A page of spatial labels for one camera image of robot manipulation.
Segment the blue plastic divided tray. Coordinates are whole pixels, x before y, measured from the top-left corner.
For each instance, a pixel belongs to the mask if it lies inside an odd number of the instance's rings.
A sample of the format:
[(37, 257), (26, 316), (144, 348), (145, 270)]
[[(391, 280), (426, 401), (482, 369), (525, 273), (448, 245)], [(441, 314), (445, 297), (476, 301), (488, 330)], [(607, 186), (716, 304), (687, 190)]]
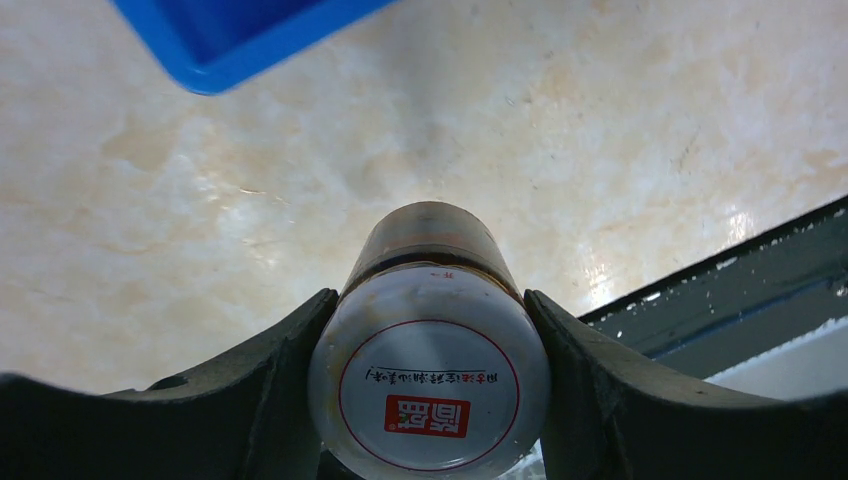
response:
[(119, 0), (113, 6), (184, 89), (217, 95), (377, 12), (387, 0)]

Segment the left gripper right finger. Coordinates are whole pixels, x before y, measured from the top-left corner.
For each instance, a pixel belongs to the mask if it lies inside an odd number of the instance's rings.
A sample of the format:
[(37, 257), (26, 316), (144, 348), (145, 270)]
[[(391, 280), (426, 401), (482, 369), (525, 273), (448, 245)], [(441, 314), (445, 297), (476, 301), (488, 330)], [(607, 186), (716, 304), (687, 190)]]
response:
[(538, 290), (550, 479), (843, 479), (847, 395), (784, 401), (690, 377), (582, 323)]

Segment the white-lidded brown spice jar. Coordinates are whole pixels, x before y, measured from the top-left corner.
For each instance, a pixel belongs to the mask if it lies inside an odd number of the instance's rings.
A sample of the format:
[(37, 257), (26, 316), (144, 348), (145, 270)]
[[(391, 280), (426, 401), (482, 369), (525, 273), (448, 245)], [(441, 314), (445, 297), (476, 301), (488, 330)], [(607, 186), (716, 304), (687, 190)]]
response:
[(491, 232), (437, 201), (376, 224), (308, 372), (321, 440), (366, 479), (494, 479), (532, 450), (550, 391)]

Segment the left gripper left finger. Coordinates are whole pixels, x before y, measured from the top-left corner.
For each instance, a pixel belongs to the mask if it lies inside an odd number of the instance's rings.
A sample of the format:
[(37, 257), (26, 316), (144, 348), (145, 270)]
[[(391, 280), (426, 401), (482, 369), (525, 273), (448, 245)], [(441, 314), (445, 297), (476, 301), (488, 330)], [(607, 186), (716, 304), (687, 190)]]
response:
[(144, 390), (1, 377), (5, 479), (318, 479), (307, 370), (335, 310), (324, 289), (267, 330)]

